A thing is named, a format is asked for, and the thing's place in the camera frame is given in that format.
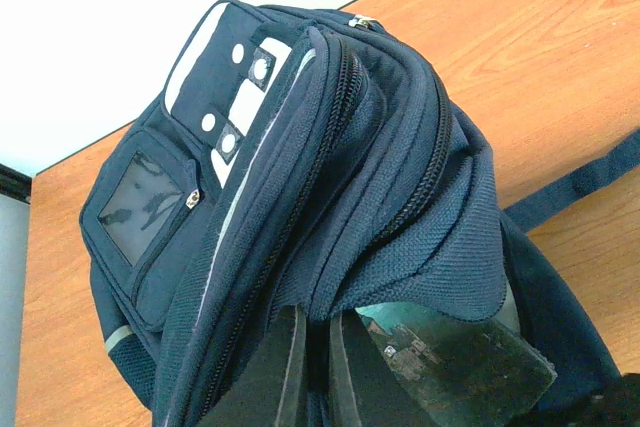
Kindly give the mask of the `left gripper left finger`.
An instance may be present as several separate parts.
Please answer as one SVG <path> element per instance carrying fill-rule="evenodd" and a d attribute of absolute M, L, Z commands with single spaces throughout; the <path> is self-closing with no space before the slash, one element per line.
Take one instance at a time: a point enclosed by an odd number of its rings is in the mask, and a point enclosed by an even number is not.
<path fill-rule="evenodd" d="M 231 389 L 201 426 L 305 426 L 307 424 L 307 317 L 287 306 Z"/>

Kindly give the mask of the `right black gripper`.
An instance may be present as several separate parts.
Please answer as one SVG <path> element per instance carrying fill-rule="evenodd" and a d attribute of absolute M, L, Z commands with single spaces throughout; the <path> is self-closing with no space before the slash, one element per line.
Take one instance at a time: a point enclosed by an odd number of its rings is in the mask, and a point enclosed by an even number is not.
<path fill-rule="evenodd" d="M 627 373 L 559 410 L 530 412 L 515 426 L 638 426 L 639 374 Z"/>

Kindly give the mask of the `dark blue castle book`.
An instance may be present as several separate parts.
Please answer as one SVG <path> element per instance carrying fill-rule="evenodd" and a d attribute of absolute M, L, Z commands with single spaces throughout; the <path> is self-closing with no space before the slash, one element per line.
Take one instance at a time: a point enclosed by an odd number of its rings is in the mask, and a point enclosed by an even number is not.
<path fill-rule="evenodd" d="M 409 302 L 357 313 L 399 384 L 439 426 L 505 426 L 529 413 L 557 377 L 496 319 L 462 322 Z"/>

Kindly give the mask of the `navy blue student backpack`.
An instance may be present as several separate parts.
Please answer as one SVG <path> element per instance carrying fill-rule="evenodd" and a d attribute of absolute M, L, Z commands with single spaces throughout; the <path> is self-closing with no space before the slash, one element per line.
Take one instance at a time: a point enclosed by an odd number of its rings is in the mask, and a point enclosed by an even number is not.
<path fill-rule="evenodd" d="M 557 374 L 530 412 L 568 407 L 624 374 L 528 232 L 638 164 L 632 132 L 501 208 L 490 144 L 376 20 L 220 0 L 81 210 L 106 351 L 153 425 L 201 426 L 300 306 L 332 426 L 331 320 L 409 302 L 518 332 Z"/>

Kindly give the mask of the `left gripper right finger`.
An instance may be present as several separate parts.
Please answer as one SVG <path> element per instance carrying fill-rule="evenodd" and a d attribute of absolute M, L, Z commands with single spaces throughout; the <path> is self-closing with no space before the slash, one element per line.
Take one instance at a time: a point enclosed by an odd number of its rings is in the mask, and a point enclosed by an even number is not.
<path fill-rule="evenodd" d="M 331 320 L 329 411 L 332 426 L 433 426 L 383 360 L 356 311 Z"/>

